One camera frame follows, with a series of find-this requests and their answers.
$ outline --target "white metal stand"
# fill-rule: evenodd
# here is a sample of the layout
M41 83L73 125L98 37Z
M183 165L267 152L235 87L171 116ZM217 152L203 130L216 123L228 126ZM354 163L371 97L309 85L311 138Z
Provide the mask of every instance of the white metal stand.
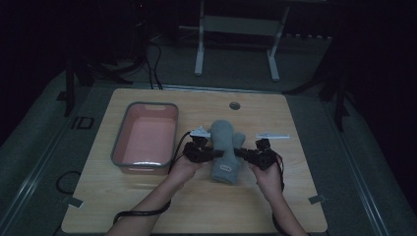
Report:
M256 35L269 35L274 37L273 46L267 50L270 75L273 81L279 80L276 68L275 53L282 37L282 31L288 16L289 7L286 7L280 21L229 18L205 15L205 1L200 1L200 26L199 26L199 48L197 51L195 75L203 74L203 63L205 57L204 33L205 31L220 31L232 33L245 33Z

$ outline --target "plastic container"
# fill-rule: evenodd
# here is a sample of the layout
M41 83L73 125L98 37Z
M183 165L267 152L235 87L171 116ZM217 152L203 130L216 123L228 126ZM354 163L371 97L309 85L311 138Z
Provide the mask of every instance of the plastic container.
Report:
M126 174L166 175L173 158L178 107L173 103L134 102L123 118L111 154Z

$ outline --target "wooden table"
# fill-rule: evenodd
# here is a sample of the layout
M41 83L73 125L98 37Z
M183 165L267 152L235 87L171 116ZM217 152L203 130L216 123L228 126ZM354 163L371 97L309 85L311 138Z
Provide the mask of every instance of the wooden table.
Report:
M84 205L68 208L62 224L65 232L107 231L117 212L131 209L164 178L123 174L110 160L123 115L133 101L175 103L179 108L177 142L187 131L200 126L208 129L217 119L228 120L236 132L246 135L243 148L256 148L258 133L289 134L287 140L270 140L272 149L284 158L284 196L307 231L327 230L322 206L311 205L308 200L317 192L284 96L120 88L112 95L74 194ZM240 103L239 110L229 107L233 101ZM235 186L211 182L210 168L211 163L199 170L172 199L154 233L276 232L267 201L245 161Z

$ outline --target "forearm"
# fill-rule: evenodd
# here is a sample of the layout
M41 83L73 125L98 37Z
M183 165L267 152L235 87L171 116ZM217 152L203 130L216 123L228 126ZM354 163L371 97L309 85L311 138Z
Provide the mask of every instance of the forearm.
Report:
M291 236L307 236L306 231L303 229L282 195L269 201L269 204L276 222L282 230Z
M179 186L165 179L132 210L149 211L163 208L179 190ZM150 235L159 215L121 217L106 235Z

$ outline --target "gray floor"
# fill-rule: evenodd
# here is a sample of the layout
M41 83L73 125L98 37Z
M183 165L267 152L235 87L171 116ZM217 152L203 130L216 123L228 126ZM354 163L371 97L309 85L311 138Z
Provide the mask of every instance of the gray floor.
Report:
M243 89L280 93L311 79L329 41L284 38L276 61L281 80L269 77L266 53L209 43L203 75L194 76L196 47L187 41L172 45L163 38L157 74L165 89ZM158 50L149 48L156 62ZM124 75L134 81L125 88L149 88L147 69ZM55 98L65 89L64 74L54 79L31 108L27 117L0 149L1 235L53 235L67 206L66 196L55 182L67 171L82 171L111 93L122 86L97 79L92 88L77 87L72 116L63 117L65 104ZM288 95L313 179L328 221L329 235L417 235L417 220L394 181L384 156L366 122L348 102L343 118L345 132L332 122L333 102L318 99L320 86ZM94 119L90 130L74 129L76 117ZM64 187L73 189L76 175L67 176ZM23 188L31 180L33 188ZM19 191L28 193L19 195ZM57 235L66 235L61 230Z

